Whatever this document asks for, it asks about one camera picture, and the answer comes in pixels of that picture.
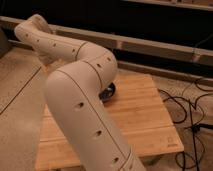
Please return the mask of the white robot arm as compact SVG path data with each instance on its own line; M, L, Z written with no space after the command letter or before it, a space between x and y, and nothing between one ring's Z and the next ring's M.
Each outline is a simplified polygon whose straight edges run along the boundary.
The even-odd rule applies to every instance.
M45 99L85 170L146 171L99 98L117 74L113 53L92 42L54 34L38 14L14 32L33 47L42 63L67 62L47 78Z

